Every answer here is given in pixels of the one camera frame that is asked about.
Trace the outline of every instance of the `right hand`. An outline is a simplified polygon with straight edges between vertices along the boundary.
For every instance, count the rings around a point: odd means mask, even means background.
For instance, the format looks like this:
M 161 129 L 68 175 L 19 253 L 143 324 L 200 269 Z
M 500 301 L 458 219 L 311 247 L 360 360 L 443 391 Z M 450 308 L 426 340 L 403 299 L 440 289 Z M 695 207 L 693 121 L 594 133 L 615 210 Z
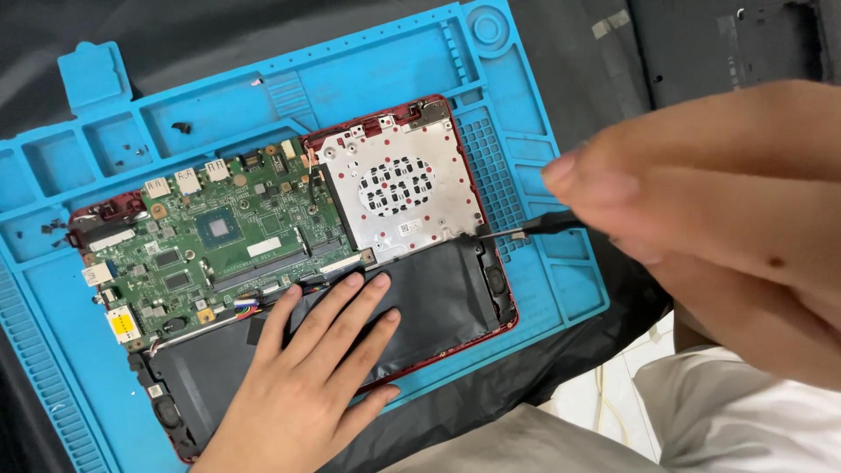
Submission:
M 841 88 L 778 82 L 662 109 L 543 178 L 746 362 L 841 390 Z

